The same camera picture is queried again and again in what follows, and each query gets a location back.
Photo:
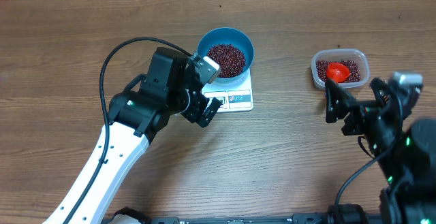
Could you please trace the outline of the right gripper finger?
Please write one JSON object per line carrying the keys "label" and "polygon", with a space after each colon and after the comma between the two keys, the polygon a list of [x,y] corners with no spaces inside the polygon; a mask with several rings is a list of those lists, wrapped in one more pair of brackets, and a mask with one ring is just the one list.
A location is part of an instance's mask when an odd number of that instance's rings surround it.
{"label": "right gripper finger", "polygon": [[349,104],[355,102],[355,97],[334,80],[325,81],[326,92],[326,122],[335,123],[344,119],[349,113]]}
{"label": "right gripper finger", "polygon": [[375,96],[375,100],[371,102],[370,108],[398,108],[397,91],[399,82],[393,78],[382,80],[374,78],[370,82],[370,87]]}

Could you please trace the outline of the red scoop with blue handle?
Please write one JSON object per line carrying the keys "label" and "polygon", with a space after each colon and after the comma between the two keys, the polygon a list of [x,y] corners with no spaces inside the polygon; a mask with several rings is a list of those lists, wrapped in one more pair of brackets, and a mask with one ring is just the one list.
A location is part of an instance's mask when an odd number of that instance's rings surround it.
{"label": "red scoop with blue handle", "polygon": [[350,76],[350,70],[340,63],[330,63],[326,69],[327,79],[331,79],[336,83],[345,82]]}

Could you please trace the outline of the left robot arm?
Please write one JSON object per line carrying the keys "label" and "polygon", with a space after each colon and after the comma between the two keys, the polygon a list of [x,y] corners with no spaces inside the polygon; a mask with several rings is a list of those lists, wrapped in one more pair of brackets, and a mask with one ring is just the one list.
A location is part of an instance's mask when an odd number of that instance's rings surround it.
{"label": "left robot arm", "polygon": [[127,173],[173,114],[208,126],[221,102],[201,90],[220,71],[209,57],[158,47],[147,74],[110,101],[91,156],[47,223],[101,223]]}

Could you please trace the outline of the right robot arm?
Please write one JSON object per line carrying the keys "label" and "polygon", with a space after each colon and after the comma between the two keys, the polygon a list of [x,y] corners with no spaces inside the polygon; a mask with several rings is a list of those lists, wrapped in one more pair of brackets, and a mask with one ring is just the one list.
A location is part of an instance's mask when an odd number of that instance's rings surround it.
{"label": "right robot arm", "polygon": [[[421,118],[404,130],[423,87],[421,78],[401,74],[372,79],[375,98],[358,101],[334,80],[325,82],[326,122],[344,121],[343,135],[355,135],[372,159],[351,175],[330,207],[330,223],[434,223],[435,119]],[[388,186],[379,195],[380,214],[370,217],[359,205],[340,204],[346,187],[378,163]]]}

